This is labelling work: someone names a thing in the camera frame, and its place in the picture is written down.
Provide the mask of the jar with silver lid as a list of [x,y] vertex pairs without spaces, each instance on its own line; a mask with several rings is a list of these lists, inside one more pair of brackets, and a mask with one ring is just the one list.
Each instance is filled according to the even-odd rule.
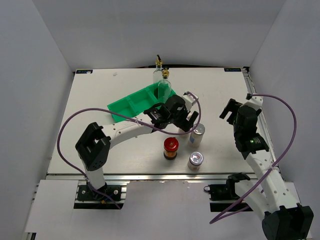
[[180,138],[188,138],[190,136],[190,133],[188,133],[188,131],[192,130],[192,127],[190,129],[188,129],[187,131],[184,131],[181,128],[177,128],[177,133],[178,133],[178,137]]

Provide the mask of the blue label silver lid shaker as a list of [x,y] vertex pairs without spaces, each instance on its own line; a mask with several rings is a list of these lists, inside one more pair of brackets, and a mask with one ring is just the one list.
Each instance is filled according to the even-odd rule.
[[191,132],[189,136],[189,144],[192,147],[198,147],[201,144],[205,130],[205,126],[202,123],[199,123],[198,126]]

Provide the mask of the glass bottle gold black pourer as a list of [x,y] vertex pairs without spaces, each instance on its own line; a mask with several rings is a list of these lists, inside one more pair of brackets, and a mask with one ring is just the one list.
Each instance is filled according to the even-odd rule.
[[161,74],[162,79],[158,82],[157,96],[159,102],[165,103],[168,100],[172,90],[172,85],[169,81],[169,69],[167,67],[163,68]]

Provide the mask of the glass bottle with dark bottom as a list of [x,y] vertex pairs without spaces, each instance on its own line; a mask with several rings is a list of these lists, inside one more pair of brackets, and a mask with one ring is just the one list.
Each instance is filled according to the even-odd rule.
[[153,93],[154,93],[154,96],[158,99],[158,84],[159,84],[159,81],[162,79],[163,61],[159,54],[157,54],[156,56],[157,56],[157,59],[155,61],[155,71],[153,72],[153,84],[155,86]]

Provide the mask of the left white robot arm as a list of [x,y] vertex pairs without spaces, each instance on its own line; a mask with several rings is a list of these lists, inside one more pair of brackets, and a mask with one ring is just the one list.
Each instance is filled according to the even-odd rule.
[[110,125],[90,123],[75,145],[75,149],[85,169],[88,193],[97,201],[108,197],[117,201],[118,194],[108,189],[104,180],[103,166],[107,162],[109,151],[116,145],[140,135],[161,132],[173,124],[187,133],[200,120],[200,112],[191,112],[199,98],[186,92],[183,96],[176,94],[165,103],[156,103],[136,117]]

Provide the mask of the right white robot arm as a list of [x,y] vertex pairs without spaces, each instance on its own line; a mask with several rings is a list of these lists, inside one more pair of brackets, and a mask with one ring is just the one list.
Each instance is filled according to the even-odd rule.
[[306,239],[314,218],[309,206],[303,206],[286,186],[273,161],[270,148],[257,132],[263,99],[252,97],[245,103],[230,99],[219,116],[233,126],[237,150],[254,171],[253,183],[243,173],[230,175],[226,195],[246,204],[258,215],[268,240]]

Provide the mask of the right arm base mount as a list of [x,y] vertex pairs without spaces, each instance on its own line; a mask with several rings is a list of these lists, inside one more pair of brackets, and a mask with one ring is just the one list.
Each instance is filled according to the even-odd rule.
[[245,173],[235,173],[227,177],[224,184],[209,184],[203,188],[203,191],[209,194],[210,211],[213,213],[222,212],[240,197],[236,195],[235,183],[250,180]]

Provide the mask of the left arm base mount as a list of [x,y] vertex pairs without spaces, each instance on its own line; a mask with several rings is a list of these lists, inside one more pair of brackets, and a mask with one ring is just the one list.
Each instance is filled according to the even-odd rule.
[[77,187],[74,209],[81,210],[121,210],[126,196],[126,187],[119,184],[105,184],[93,190],[88,184]]

